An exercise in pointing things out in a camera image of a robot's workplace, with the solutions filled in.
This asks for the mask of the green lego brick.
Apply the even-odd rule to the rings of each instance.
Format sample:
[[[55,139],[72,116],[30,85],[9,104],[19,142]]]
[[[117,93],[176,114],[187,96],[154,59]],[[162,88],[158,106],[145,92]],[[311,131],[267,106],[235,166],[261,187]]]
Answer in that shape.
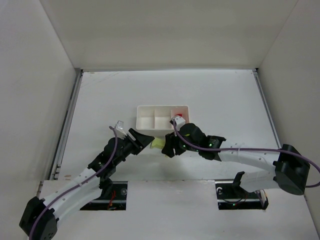
[[[165,146],[165,140],[163,138],[155,137],[154,140],[150,144],[151,149],[160,149],[162,150]]]

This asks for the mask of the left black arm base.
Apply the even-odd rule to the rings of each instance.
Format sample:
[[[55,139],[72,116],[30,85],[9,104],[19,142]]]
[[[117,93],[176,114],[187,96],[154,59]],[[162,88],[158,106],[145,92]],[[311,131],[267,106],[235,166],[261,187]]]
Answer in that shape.
[[[128,182],[114,181],[110,190],[103,190],[100,197],[84,205],[81,211],[125,211]]]

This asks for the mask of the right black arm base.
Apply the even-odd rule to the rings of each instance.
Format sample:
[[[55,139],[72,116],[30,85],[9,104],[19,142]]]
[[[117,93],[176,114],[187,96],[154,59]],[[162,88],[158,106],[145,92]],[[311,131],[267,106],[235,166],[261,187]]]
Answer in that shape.
[[[217,206],[219,210],[266,210],[269,200],[264,190],[247,192],[240,187],[244,171],[238,172],[234,180],[215,182]]]

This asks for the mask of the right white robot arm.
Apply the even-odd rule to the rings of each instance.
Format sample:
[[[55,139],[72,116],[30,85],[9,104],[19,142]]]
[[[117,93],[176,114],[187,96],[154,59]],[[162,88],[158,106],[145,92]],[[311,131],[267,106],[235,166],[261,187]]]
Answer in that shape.
[[[233,180],[234,187],[248,193],[265,189],[281,189],[297,196],[305,193],[310,163],[291,145],[283,144],[280,149],[249,148],[221,136],[205,135],[195,124],[187,123],[165,136],[161,152],[173,158],[186,151],[210,161],[258,168],[255,172],[240,171]]]

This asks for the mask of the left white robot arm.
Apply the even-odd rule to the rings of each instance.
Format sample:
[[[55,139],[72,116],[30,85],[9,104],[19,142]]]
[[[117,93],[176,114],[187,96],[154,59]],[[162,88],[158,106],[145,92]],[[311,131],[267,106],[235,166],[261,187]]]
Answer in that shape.
[[[78,176],[52,194],[31,198],[24,209],[19,227],[30,240],[50,240],[64,219],[110,190],[110,176],[129,155],[138,155],[155,138],[133,128],[124,137],[115,135],[103,151]]]

